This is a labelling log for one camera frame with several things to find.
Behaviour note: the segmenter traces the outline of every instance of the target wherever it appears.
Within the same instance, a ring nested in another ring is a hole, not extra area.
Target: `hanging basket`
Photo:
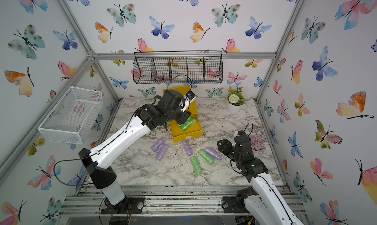
[[[136,84],[222,82],[221,51],[135,52],[133,79]]]

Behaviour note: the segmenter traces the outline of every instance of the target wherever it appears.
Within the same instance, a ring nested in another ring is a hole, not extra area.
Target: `yellow tray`
[[[190,86],[174,87],[171,89],[185,95],[190,90]],[[198,112],[198,106],[196,105],[196,101],[193,101],[192,103],[190,103],[190,107],[188,108],[188,111],[190,111],[191,114],[196,114]]]
[[[203,135],[203,128],[200,125],[198,115],[193,114],[191,115],[191,118],[195,118],[196,123],[192,125],[190,128],[188,128],[185,132],[178,127],[177,122],[175,120],[169,122],[170,130],[172,131],[173,141],[175,143],[182,142],[184,140],[188,140],[191,138],[197,138]]]

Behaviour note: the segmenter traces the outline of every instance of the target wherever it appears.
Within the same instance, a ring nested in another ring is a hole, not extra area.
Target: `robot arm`
[[[244,131],[236,132],[234,145],[227,139],[217,145],[220,152],[236,162],[240,173],[252,185],[237,192],[233,206],[250,212],[261,225],[303,225],[280,195],[266,166],[254,157],[250,137]]]
[[[191,91],[182,95],[174,90],[166,90],[157,105],[146,104],[132,115],[130,121],[120,128],[109,139],[90,150],[84,148],[79,156],[88,171],[94,185],[100,189],[110,204],[117,206],[121,213],[128,204],[127,199],[116,180],[116,174],[111,169],[111,164],[137,139],[158,126],[164,126],[168,121],[176,120],[183,124],[191,116],[188,109],[195,100]]]

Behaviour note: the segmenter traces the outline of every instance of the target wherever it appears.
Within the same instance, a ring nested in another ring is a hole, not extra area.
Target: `white flower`
[[[237,103],[238,100],[239,100],[238,96],[236,94],[234,94],[234,93],[232,95],[230,95],[229,98],[228,98],[228,101],[230,103],[233,103],[233,104]]]

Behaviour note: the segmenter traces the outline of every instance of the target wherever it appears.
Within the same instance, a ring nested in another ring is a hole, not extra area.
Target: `white marble surface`
[[[108,137],[126,124],[138,107],[152,102],[153,99],[150,98],[125,98],[120,105]],[[149,136],[137,140],[113,163],[112,168],[118,176],[117,180],[120,185],[248,185],[244,176],[232,170],[229,159],[224,155],[221,154],[222,159],[209,166],[198,154],[200,149],[206,147],[217,151],[216,142],[218,140],[227,138],[233,142],[234,132],[243,130],[248,122],[254,124],[250,136],[259,135],[266,146],[266,152],[254,152],[255,157],[264,162],[275,185],[283,185],[252,99],[247,100],[247,106],[237,115],[227,112],[226,100],[223,98],[197,98],[196,102],[203,136],[190,139],[189,143],[194,155],[199,159],[202,175],[195,176],[182,143],[173,142],[170,129],[168,128],[166,131],[163,127],[159,127],[154,129]],[[169,146],[169,150],[163,160],[158,161],[155,158],[157,153],[152,152],[150,147],[161,137],[167,139],[166,144]]]

